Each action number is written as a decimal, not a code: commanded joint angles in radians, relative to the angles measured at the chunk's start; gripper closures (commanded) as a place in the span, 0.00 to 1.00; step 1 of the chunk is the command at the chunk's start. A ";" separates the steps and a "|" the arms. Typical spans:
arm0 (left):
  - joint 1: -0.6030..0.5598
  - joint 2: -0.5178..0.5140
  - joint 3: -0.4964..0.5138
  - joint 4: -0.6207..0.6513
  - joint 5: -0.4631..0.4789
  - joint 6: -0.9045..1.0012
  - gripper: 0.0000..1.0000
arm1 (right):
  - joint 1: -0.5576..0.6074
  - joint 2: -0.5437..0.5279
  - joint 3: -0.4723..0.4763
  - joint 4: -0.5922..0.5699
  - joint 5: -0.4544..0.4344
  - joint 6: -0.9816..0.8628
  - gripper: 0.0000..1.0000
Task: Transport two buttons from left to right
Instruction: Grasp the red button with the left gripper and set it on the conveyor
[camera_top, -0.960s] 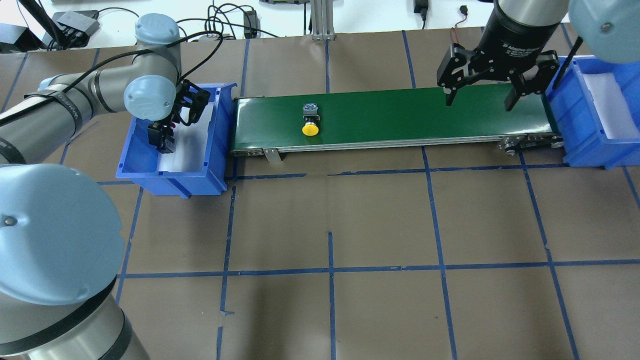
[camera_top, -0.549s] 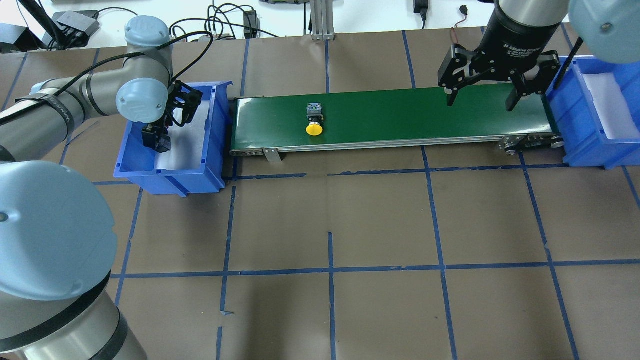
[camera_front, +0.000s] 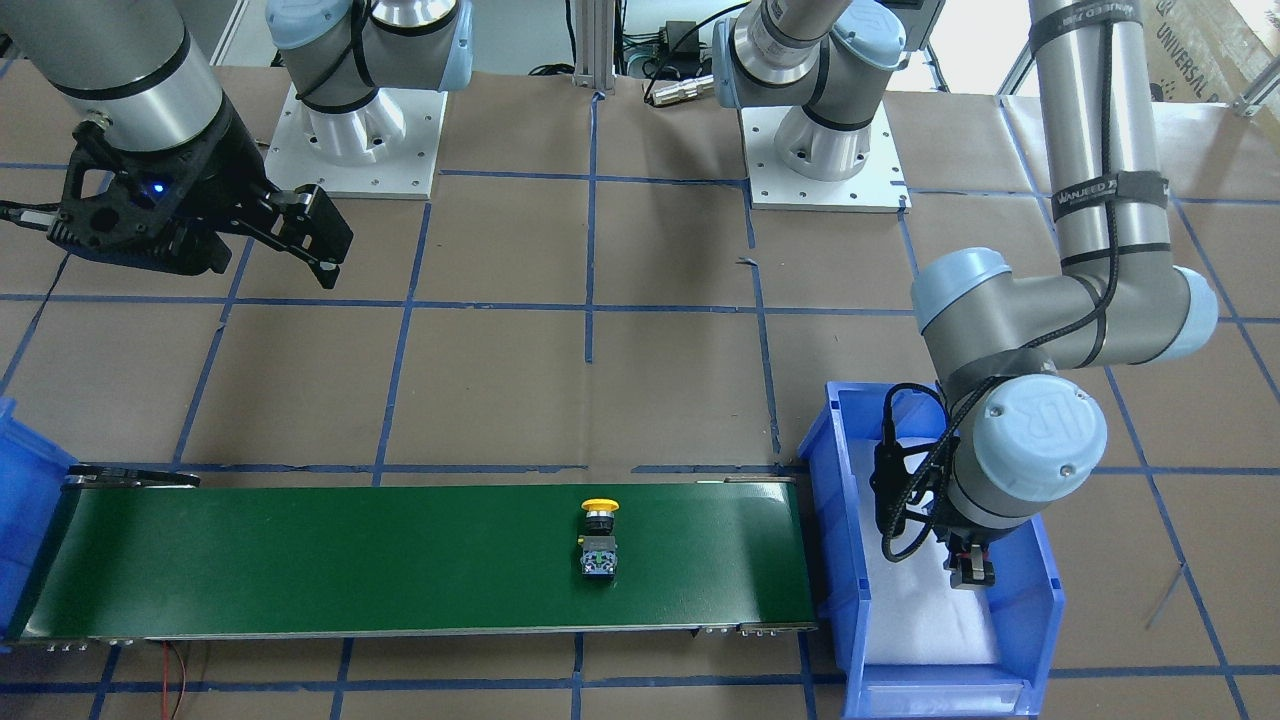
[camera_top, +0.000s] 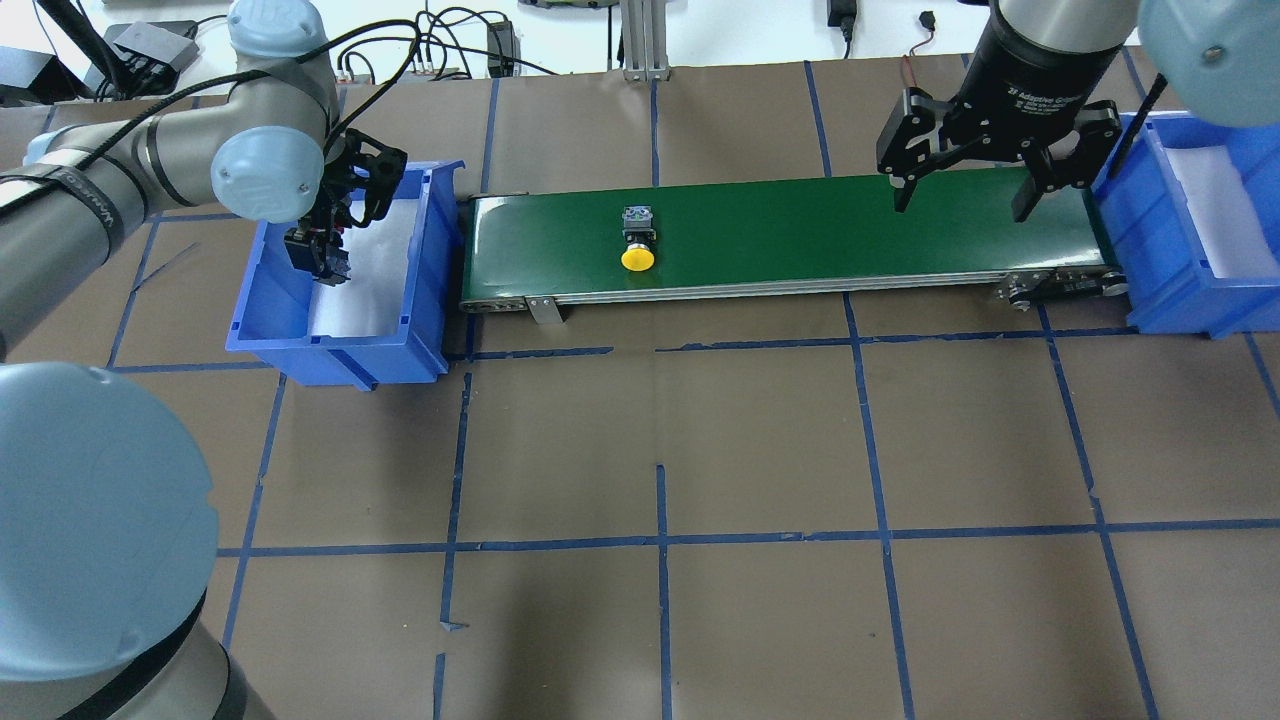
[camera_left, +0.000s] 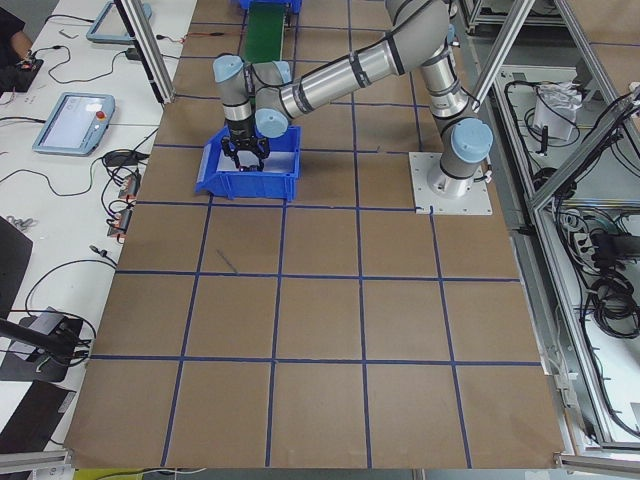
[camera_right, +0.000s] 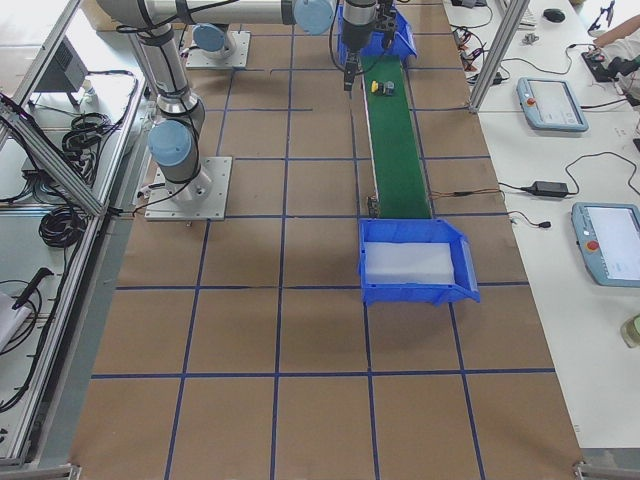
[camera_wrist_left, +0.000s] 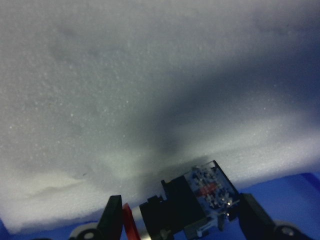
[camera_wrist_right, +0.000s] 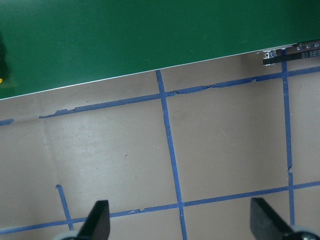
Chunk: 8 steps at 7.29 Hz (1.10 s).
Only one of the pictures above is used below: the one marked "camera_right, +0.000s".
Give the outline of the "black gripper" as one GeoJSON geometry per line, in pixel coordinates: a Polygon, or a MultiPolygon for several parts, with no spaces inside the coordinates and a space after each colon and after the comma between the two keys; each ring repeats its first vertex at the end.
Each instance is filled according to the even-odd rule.
{"type": "Polygon", "coordinates": [[[342,43],[346,47],[343,65],[343,87],[351,91],[358,75],[358,52],[365,48],[371,39],[374,22],[353,24],[343,20],[342,43]]]}

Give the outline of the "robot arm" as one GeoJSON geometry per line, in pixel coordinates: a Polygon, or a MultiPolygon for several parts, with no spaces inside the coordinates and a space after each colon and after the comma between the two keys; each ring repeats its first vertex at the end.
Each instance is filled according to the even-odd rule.
{"type": "Polygon", "coordinates": [[[341,11],[346,91],[360,74],[361,51],[371,39],[380,10],[375,1],[100,1],[98,5],[123,28],[140,34],[181,22],[297,25],[310,35],[320,35],[341,11]]]}
{"type": "Polygon", "coordinates": [[[191,90],[174,30],[164,25],[138,34],[137,40],[158,93],[159,120],[148,136],[152,158],[173,198],[182,202],[203,198],[211,187],[199,152],[204,104],[191,90]]]}

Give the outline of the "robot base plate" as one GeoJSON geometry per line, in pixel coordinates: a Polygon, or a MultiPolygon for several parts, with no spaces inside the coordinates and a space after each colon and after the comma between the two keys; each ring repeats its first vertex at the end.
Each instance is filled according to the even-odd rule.
{"type": "Polygon", "coordinates": [[[219,30],[199,25],[193,32],[186,68],[191,70],[242,70],[246,68],[251,33],[219,30]]]}
{"type": "Polygon", "coordinates": [[[155,183],[163,186],[150,191],[144,217],[148,221],[199,221],[225,219],[232,157],[201,157],[200,173],[185,189],[167,182],[160,167],[155,183]]]}

